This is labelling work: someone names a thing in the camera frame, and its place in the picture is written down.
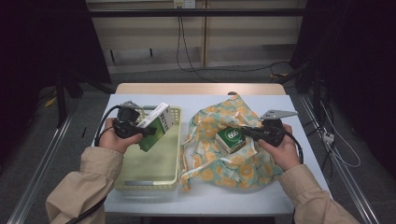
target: dark background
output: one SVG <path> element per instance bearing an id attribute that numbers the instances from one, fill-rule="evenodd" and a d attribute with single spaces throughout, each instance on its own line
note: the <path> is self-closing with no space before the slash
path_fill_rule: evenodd
<path id="1" fill-rule="evenodd" d="M 308 1 L 307 7 L 336 8 L 334 16 L 304 18 L 290 65 L 298 68 L 315 56 L 298 78 L 298 90 L 312 86 L 316 68 L 320 85 L 346 114 L 355 133 L 396 177 L 394 60 L 396 17 L 392 1 Z M 327 41 L 326 24 L 332 24 Z"/>
<path id="2" fill-rule="evenodd" d="M 110 77 L 91 18 L 65 13 L 88 11 L 84 0 L 11 1 L 0 10 L 3 161 L 29 125 L 39 91 L 54 86 L 59 74 L 66 87 Z M 67 90 L 79 94 L 72 85 Z"/>

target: cable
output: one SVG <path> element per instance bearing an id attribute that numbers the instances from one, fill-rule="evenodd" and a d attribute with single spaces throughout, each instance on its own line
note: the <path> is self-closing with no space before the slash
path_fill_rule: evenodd
<path id="1" fill-rule="evenodd" d="M 111 108 L 106 112 L 106 114 L 103 116 L 103 118 L 102 118 L 102 120 L 101 120 L 101 122 L 100 122 L 100 124 L 99 124 L 98 130 L 96 131 L 96 136 L 95 136 L 95 138 L 94 138 L 94 145 L 95 145 L 96 147 L 99 146 L 99 141 L 100 141 L 100 138 L 101 138 L 101 136 L 102 136 L 102 133 L 100 133 L 100 131 L 102 130 L 102 126 L 103 126 L 103 124 L 105 123 L 105 121 L 106 121 L 108 115 L 111 113 L 111 111 L 113 111 L 113 110 L 115 110 L 115 109 L 120 109 L 120 108 L 121 108 L 120 105 L 115 105 L 115 106 L 111 107 Z"/>
<path id="2" fill-rule="evenodd" d="M 270 83 L 272 83 L 273 81 L 274 81 L 274 71 L 272 70 L 272 66 L 270 66 L 270 71 L 271 71 L 271 81 L 270 81 Z"/>
<path id="3" fill-rule="evenodd" d="M 303 148 L 301 147 L 300 143 L 297 141 L 297 139 L 288 132 L 284 132 L 285 135 L 287 135 L 289 138 L 291 138 L 294 143 L 297 145 L 297 150 L 298 150 L 298 157 L 300 158 L 300 164 L 304 164 L 304 153 L 303 153 Z"/>
<path id="4" fill-rule="evenodd" d="M 190 60 L 190 55 L 189 55 L 189 52 L 187 51 L 187 43 L 186 43 L 186 38 L 185 38 L 185 36 L 184 36 L 184 25 L 183 25 L 183 18 L 182 18 L 182 17 L 179 17 L 179 18 L 178 18 L 178 41 L 177 41 L 177 65 L 178 65 L 178 67 L 179 67 L 181 70 L 183 70 L 183 68 L 181 68 L 181 66 L 180 66 L 180 63 L 178 62 L 178 50 L 179 50 L 179 47 L 180 47 L 180 29 L 181 29 L 181 33 L 182 33 L 182 35 L 183 35 L 184 50 L 186 51 L 187 58 L 188 58 L 188 60 L 189 60 L 190 67 L 191 67 L 192 71 L 193 71 L 198 77 L 200 77 L 201 79 L 204 79 L 204 80 L 209 81 L 209 82 L 217 83 L 217 81 L 214 81 L 214 80 L 212 80 L 212 79 L 209 79 L 209 78 L 206 78 L 206 77 L 201 77 L 201 76 L 197 73 L 197 71 L 194 69 L 194 67 L 192 66 L 192 63 L 191 63 L 191 60 Z"/>
<path id="5" fill-rule="evenodd" d="M 317 131 L 320 131 L 320 126 L 318 126 L 316 129 L 314 129 L 313 131 L 311 131 L 310 133 L 307 133 L 306 136 L 308 137 L 309 135 L 311 135 L 312 133 L 315 133 Z"/>
<path id="6" fill-rule="evenodd" d="M 329 92 L 327 90 L 325 90 L 323 102 L 325 102 L 325 104 L 327 105 L 325 107 L 328 108 L 330 110 L 330 112 L 331 112 L 331 118 L 328 117 L 328 119 L 331 121 L 332 124 L 334 124 L 334 115 L 333 115 L 333 112 L 332 112 L 332 108 L 330 107 L 330 94 L 329 94 Z M 321 143 L 322 143 L 323 147 L 326 149 L 326 146 L 325 146 L 324 142 L 321 141 Z M 335 140 L 332 141 L 332 145 L 331 145 L 332 148 L 333 148 L 334 144 L 335 144 Z M 321 167 L 320 167 L 320 170 L 322 172 L 324 171 L 324 167 L 326 165 L 326 161 L 329 160 L 331 154 L 332 154 L 331 150 L 326 150 L 326 157 L 325 157 L 325 159 L 324 159 L 324 161 L 323 161 L 323 163 L 321 164 Z M 332 173 L 333 173 L 332 160 L 329 160 L 329 162 L 330 162 L 329 182 L 332 183 Z"/>
<path id="7" fill-rule="evenodd" d="M 96 203 L 94 206 L 92 206 L 90 209 L 88 209 L 87 211 L 85 211 L 84 213 L 82 213 L 81 215 L 79 215 L 76 218 L 71 219 L 70 221 L 66 222 L 66 224 L 77 224 L 79 223 L 82 219 L 92 215 L 94 212 L 96 212 L 105 202 L 107 197 L 105 197 L 104 199 L 102 199 L 101 201 L 99 201 L 98 203 Z"/>
<path id="8" fill-rule="evenodd" d="M 325 112 L 325 114 L 326 114 L 326 117 L 328 118 L 328 121 L 329 121 L 330 124 L 332 125 L 332 127 L 333 127 L 333 129 L 334 129 L 334 132 L 337 133 L 337 135 L 340 136 L 340 138 L 349 146 L 349 148 L 352 150 L 352 152 L 355 154 L 356 158 L 358 159 L 358 164 L 352 165 L 352 164 L 350 164 L 350 163 L 344 161 L 344 160 L 341 158 L 340 155 L 338 155 L 337 153 L 335 153 L 335 152 L 333 151 L 332 146 L 330 146 L 329 143 L 325 143 L 325 144 L 328 145 L 329 149 L 332 151 L 332 153 L 334 154 L 334 156 L 335 156 L 338 160 L 340 160 L 343 164 L 345 164 L 345 165 L 347 165 L 347 166 L 350 166 L 350 167 L 359 167 L 359 166 L 361 165 L 361 158 L 359 157 L 358 153 L 356 153 L 356 151 L 355 151 L 355 150 L 353 149 L 353 147 L 344 139 L 344 137 L 343 137 L 339 132 L 337 132 L 337 130 L 335 129 L 334 125 L 332 124 L 332 121 L 331 121 L 331 119 L 330 119 L 330 116 L 329 116 L 329 114 L 327 113 L 327 110 L 326 110 L 326 108 L 324 107 L 323 103 L 320 102 L 320 104 L 321 104 L 321 106 L 323 107 L 324 112 Z"/>
<path id="9" fill-rule="evenodd" d="M 238 70 L 238 69 L 226 69 L 226 68 L 200 68 L 200 69 L 196 69 L 192 66 L 191 64 L 191 60 L 190 60 L 190 55 L 187 51 L 187 44 L 186 44 L 186 38 L 184 35 L 184 23 L 183 23 L 183 19 L 182 17 L 178 18 L 178 41 L 177 41 L 177 66 L 180 68 L 180 70 L 184 71 L 184 72 L 193 72 L 195 73 L 198 77 L 211 81 L 211 82 L 216 82 L 214 80 L 205 78 L 205 77 L 201 77 L 197 72 L 199 71 L 226 71 L 226 72 L 254 72 L 254 71 L 260 71 L 266 68 L 270 68 L 272 70 L 272 66 L 277 65 L 277 64 L 281 64 L 281 63 L 289 63 L 286 61 L 282 61 L 282 62 L 275 62 L 275 63 L 271 63 L 270 65 L 266 65 L 264 67 L 260 67 L 260 68 L 253 68 L 253 69 L 247 69 L 247 70 Z M 191 70 L 188 70 L 186 68 L 182 68 L 180 65 L 180 62 L 178 60 L 178 53 L 179 53 L 179 48 L 180 48 L 180 38 L 183 36 L 183 42 L 184 42 L 184 48 L 187 54 L 187 58 L 189 60 L 189 64 L 191 67 Z"/>

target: bag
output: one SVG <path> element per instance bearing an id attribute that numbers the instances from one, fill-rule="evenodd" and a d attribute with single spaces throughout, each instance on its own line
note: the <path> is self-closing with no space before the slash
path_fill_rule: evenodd
<path id="1" fill-rule="evenodd" d="M 238 151 L 223 157 L 215 144 L 216 133 L 241 126 L 260 127 L 262 124 L 239 95 L 202 109 L 191 118 L 180 153 L 183 191 L 191 188 L 193 177 L 217 186 L 247 189 L 267 185 L 283 173 L 271 155 L 250 137 L 246 137 L 246 144 Z"/>

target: beige sleeve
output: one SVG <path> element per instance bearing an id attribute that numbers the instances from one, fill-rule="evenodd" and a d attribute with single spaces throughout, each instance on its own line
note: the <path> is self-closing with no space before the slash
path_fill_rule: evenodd
<path id="1" fill-rule="evenodd" d="M 293 167 L 278 180 L 295 206 L 295 223 L 359 223 L 319 186 L 306 165 Z"/>
<path id="2" fill-rule="evenodd" d="M 49 195 L 49 221 L 64 224 L 105 198 L 120 174 L 122 160 L 122 154 L 114 150 L 87 147 L 81 155 L 80 171 L 68 174 Z M 105 223 L 104 207 L 80 223 Z"/>

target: wire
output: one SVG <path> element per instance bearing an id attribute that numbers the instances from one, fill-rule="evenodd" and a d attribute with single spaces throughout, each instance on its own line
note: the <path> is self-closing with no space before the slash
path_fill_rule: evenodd
<path id="1" fill-rule="evenodd" d="M 297 139 L 288 132 L 283 132 L 285 135 L 287 135 L 289 138 L 291 138 L 294 143 L 297 145 L 297 150 L 298 150 L 298 157 L 300 159 L 300 164 L 304 164 L 304 153 L 303 153 L 303 148 L 301 147 L 300 143 L 297 141 Z"/>
<path id="2" fill-rule="evenodd" d="M 321 141 L 322 145 L 324 146 L 324 148 L 326 148 L 324 141 Z M 323 161 L 323 163 L 320 166 L 320 170 L 323 172 L 324 171 L 324 167 L 326 165 L 326 161 L 329 160 L 330 155 L 332 154 L 332 150 L 326 150 L 326 157 Z M 330 162 L 330 174 L 329 174 L 329 181 L 332 183 L 332 160 L 329 160 Z"/>
<path id="3" fill-rule="evenodd" d="M 178 60 L 178 54 L 179 54 L 179 49 L 180 49 L 180 38 L 181 37 L 183 37 L 184 48 L 185 48 L 185 51 L 186 51 L 186 54 L 187 54 L 187 58 L 189 60 L 189 64 L 190 64 L 191 70 L 186 69 L 186 68 L 182 68 L 181 65 L 180 65 L 180 62 Z M 185 35 L 184 35 L 183 19 L 182 19 L 182 17 L 178 18 L 177 66 L 180 68 L 180 70 L 182 70 L 184 72 L 193 72 L 198 77 L 200 77 L 202 79 L 205 79 L 205 80 L 208 80 L 208 81 L 211 81 L 211 82 L 216 82 L 214 80 L 211 80 L 211 79 L 208 79 L 208 78 L 205 78 L 205 77 L 201 77 L 197 72 L 199 72 L 199 71 L 254 72 L 254 71 L 260 71 L 260 70 L 263 70 L 263 69 L 266 69 L 266 68 L 270 68 L 271 71 L 272 71 L 272 67 L 274 65 L 281 64 L 281 63 L 289 63 L 289 62 L 286 62 L 286 61 L 275 62 L 275 63 L 271 63 L 270 65 L 265 65 L 265 66 L 260 67 L 260 68 L 253 68 L 253 69 L 246 69 L 246 70 L 226 69 L 226 68 L 200 68 L 200 69 L 196 69 L 196 68 L 194 68 L 192 66 L 192 63 L 191 63 L 191 60 L 190 60 L 190 55 L 189 55 L 189 52 L 187 51 L 186 38 L 185 38 Z"/>
<path id="4" fill-rule="evenodd" d="M 81 215 L 79 215 L 76 218 L 71 219 L 70 221 L 66 222 L 66 224 L 77 224 L 79 223 L 81 220 L 83 220 L 84 218 L 92 215 L 94 212 L 96 212 L 100 207 L 102 207 L 103 203 L 105 202 L 107 196 L 102 199 L 101 201 L 99 201 L 98 203 L 96 203 L 94 206 L 92 206 L 90 209 L 88 209 L 87 211 L 85 211 L 84 213 L 82 213 Z"/>
<path id="5" fill-rule="evenodd" d="M 317 132 L 317 131 L 320 131 L 320 126 L 319 127 L 317 127 L 316 129 L 314 129 L 313 131 L 311 131 L 310 133 L 307 133 L 306 134 L 306 136 L 308 137 L 309 135 L 311 135 L 312 133 L 315 133 L 315 132 Z"/>
<path id="6" fill-rule="evenodd" d="M 335 129 L 334 125 L 332 124 L 332 121 L 331 121 L 331 119 L 330 119 L 330 116 L 329 116 L 329 114 L 327 113 L 327 110 L 326 110 L 326 108 L 324 107 L 323 103 L 320 102 L 320 104 L 321 104 L 321 106 L 323 107 L 324 112 L 325 112 L 325 114 L 326 114 L 326 117 L 328 118 L 328 121 L 329 121 L 330 124 L 332 125 L 332 128 L 334 129 L 334 132 L 337 133 L 338 136 L 340 136 L 340 138 L 346 143 L 347 146 L 349 146 L 349 148 L 352 150 L 352 152 L 355 154 L 356 158 L 358 159 L 358 164 L 353 165 L 353 164 L 350 164 L 350 163 L 344 161 L 344 160 L 341 158 L 341 156 L 338 155 L 338 153 L 335 153 L 335 152 L 334 152 L 334 150 L 332 149 L 332 146 L 330 146 L 329 143 L 326 143 L 326 144 L 328 145 L 329 149 L 332 151 L 332 153 L 334 154 L 334 156 L 335 156 L 338 160 L 340 160 L 343 164 L 345 164 L 345 165 L 347 165 L 347 166 L 350 166 L 350 167 L 359 167 L 359 166 L 361 165 L 361 158 L 359 157 L 358 153 L 356 153 L 355 149 L 353 149 L 353 147 L 344 139 L 344 137 L 343 137 L 339 132 L 337 132 L 337 130 Z"/>
<path id="7" fill-rule="evenodd" d="M 99 139 L 102 137 L 102 135 L 103 135 L 105 132 L 107 132 L 107 130 L 110 130 L 110 129 L 112 129 L 112 128 L 114 128 L 114 127 L 108 127 L 108 128 L 106 128 L 106 129 L 104 129 L 104 130 L 100 133 Z"/>
<path id="8" fill-rule="evenodd" d="M 188 58 L 188 60 L 189 60 L 190 67 L 191 67 L 192 71 L 193 71 L 198 77 L 200 77 L 201 79 L 204 79 L 204 80 L 206 80 L 206 81 L 210 81 L 210 82 L 215 82 L 215 83 L 216 83 L 217 81 L 214 81 L 214 80 L 209 79 L 209 78 L 206 78 L 206 77 L 201 77 L 201 76 L 197 73 L 197 71 L 194 69 L 194 67 L 192 66 L 192 63 L 191 63 L 191 60 L 190 60 L 190 55 L 189 55 L 189 52 L 187 51 L 187 43 L 186 43 L 186 37 L 184 36 L 184 25 L 183 25 L 183 18 L 182 18 L 182 17 L 179 17 L 179 18 L 178 18 L 178 41 L 177 41 L 177 65 L 178 65 L 178 67 L 179 67 L 181 70 L 183 70 L 183 68 L 181 68 L 180 63 L 179 63 L 179 61 L 178 61 L 178 50 L 179 50 L 179 48 L 180 48 L 180 29 L 181 29 L 181 34 L 182 34 L 182 36 L 183 36 L 184 50 L 186 51 L 187 58 Z"/>
<path id="9" fill-rule="evenodd" d="M 275 79 L 275 77 L 274 77 L 274 71 L 272 70 L 272 66 L 270 66 L 270 71 L 271 71 L 271 81 L 270 81 L 270 83 L 272 83 L 273 81 L 274 81 L 274 79 Z"/>
<path id="10" fill-rule="evenodd" d="M 103 124 L 105 123 L 105 121 L 106 121 L 108 115 L 111 113 L 111 111 L 113 111 L 113 110 L 115 110 L 115 109 L 120 109 L 120 108 L 121 108 L 120 105 L 115 105 L 115 106 L 111 107 L 111 108 L 106 112 L 106 114 L 103 116 L 103 118 L 102 118 L 102 120 L 101 120 L 101 122 L 100 122 L 100 124 L 99 124 L 98 130 L 96 131 L 96 136 L 95 136 L 95 138 L 94 138 L 94 145 L 95 145 L 96 147 L 99 146 L 99 141 L 100 141 L 100 138 L 101 138 L 101 136 L 102 136 L 102 133 L 100 133 L 100 131 L 102 130 L 102 126 L 103 126 Z"/>

